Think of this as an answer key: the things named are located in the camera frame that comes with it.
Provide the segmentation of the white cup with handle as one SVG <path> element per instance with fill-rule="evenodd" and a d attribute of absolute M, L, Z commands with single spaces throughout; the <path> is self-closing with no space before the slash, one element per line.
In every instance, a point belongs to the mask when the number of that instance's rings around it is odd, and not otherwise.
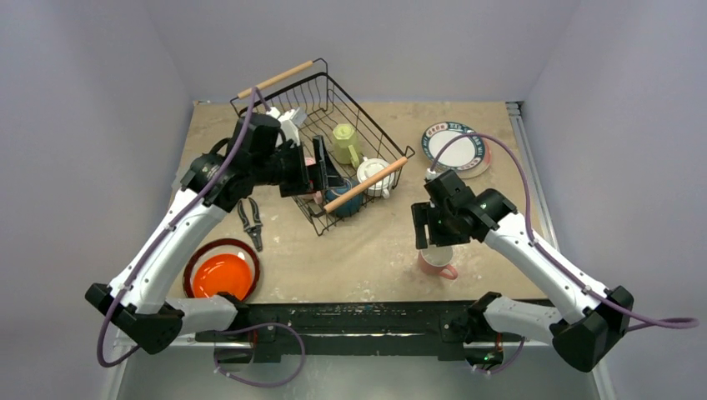
<path fill-rule="evenodd" d="M 377 173 L 382 172 L 389 166 L 389 163 L 381 158 L 364 157 L 356 171 L 356 178 L 360 183 L 364 183 Z M 365 193 L 372 198 L 389 198 L 395 179 L 395 172 L 388 174 L 378 182 L 365 189 Z"/>

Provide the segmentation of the orange plate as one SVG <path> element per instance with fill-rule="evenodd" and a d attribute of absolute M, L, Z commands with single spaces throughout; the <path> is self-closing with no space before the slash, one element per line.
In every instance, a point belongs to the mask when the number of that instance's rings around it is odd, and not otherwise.
<path fill-rule="evenodd" d="M 244 300 L 253 283 L 254 272 L 243 257 L 222 253 L 208 258 L 199 266 L 192 279 L 192 292 L 196 298 L 228 293 Z"/>

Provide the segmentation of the black pliers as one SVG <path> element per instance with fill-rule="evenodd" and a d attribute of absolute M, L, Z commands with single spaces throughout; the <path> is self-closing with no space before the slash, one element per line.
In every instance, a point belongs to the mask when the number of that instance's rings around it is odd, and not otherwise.
<path fill-rule="evenodd" d="M 251 213 L 247 213 L 245 204 L 248 202 Z M 259 206 L 257 202 L 251 198 L 240 199 L 236 206 L 238 217 L 243 224 L 243 231 L 248 234 L 251 241 L 253 242 L 254 248 L 257 252 L 263 251 L 263 241 L 262 241 L 262 221 L 260 217 Z"/>

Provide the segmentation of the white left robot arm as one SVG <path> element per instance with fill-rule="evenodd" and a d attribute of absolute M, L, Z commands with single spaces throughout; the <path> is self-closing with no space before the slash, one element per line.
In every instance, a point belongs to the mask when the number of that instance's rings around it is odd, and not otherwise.
<path fill-rule="evenodd" d="M 255 187 L 276 186 L 283 198 L 343 185 L 315 135 L 309 147 L 284 139 L 283 123 L 262 113 L 241 117 L 232 137 L 217 142 L 189 165 L 172 206 L 138 255 L 109 283 L 94 283 L 85 298 L 149 354 L 177 337 L 218 331 L 229 341 L 248 332 L 235 296 L 170 298 L 177 275 L 199 244 Z"/>

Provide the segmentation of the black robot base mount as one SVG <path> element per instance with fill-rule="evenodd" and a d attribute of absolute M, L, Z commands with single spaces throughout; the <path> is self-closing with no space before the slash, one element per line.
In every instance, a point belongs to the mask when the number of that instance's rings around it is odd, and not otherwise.
<path fill-rule="evenodd" d="M 283 355 L 406 356 L 482 368 L 509 360 L 519 336 L 481 327 L 473 301 L 249 304 L 227 332 L 200 342 L 249 345 L 257 363 Z"/>

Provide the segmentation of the green rimmed white plate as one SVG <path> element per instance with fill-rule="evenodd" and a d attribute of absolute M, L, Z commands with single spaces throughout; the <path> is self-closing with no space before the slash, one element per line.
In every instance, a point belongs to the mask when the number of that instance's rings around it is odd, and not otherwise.
<path fill-rule="evenodd" d="M 490 165 L 490 150 L 475 131 L 459 122 L 437 122 L 421 137 L 421 147 L 430 161 L 439 158 L 434 171 L 454 170 L 461 178 L 473 178 Z"/>

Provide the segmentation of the yellow-green mug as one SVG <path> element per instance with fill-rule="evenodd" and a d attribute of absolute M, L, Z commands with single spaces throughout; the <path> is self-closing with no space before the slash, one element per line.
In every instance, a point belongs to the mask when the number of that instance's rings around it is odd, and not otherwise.
<path fill-rule="evenodd" d="M 358 132 L 354 125 L 340 123 L 333 129 L 333 157 L 340 165 L 359 167 L 361 150 Z"/>

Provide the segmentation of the dusty pink mug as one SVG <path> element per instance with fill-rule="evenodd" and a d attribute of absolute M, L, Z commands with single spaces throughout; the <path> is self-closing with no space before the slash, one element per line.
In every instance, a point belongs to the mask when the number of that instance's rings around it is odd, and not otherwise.
<path fill-rule="evenodd" d="M 452 247 L 428 247 L 418 250 L 418 268 L 427 275 L 455 280 L 459 273 L 452 266 L 454 257 Z"/>

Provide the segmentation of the dark red clear plate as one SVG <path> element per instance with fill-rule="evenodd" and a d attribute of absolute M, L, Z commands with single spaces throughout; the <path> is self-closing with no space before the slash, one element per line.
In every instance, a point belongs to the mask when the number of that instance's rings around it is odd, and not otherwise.
<path fill-rule="evenodd" d="M 209 242 L 188 260 L 182 275 L 187 298 L 210 298 L 218 293 L 248 300 L 261 278 L 258 254 L 245 242 L 222 238 Z"/>

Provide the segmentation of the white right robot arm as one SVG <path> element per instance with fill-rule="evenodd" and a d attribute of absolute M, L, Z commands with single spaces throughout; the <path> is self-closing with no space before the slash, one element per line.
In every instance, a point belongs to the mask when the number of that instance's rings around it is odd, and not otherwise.
<path fill-rule="evenodd" d="M 591 372 L 627 333 L 632 309 L 624 287 L 607 288 L 565 260 L 534 230 L 501 192 L 474 193 L 453 171 L 428 171 L 427 202 L 412 205 L 415 246 L 442 250 L 475 240 L 509 260 L 550 300 L 550 306 L 488 292 L 468 310 L 469 333 L 480 339 L 512 333 L 549 344 L 572 368 Z"/>

